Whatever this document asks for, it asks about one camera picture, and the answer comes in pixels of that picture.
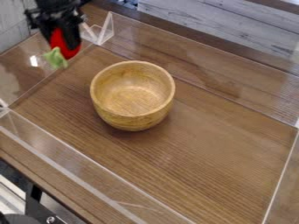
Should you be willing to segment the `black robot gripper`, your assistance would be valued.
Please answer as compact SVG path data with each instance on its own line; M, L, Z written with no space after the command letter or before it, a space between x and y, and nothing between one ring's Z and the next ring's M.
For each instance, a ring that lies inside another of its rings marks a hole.
M37 28L35 19L40 14L51 15L60 14L64 11L76 10L87 0L33 0L35 6L24 8L28 25L32 29ZM64 21L61 23L63 38L69 50L73 50L80 45L80 21ZM53 25L41 23L39 29L47 43L51 43Z

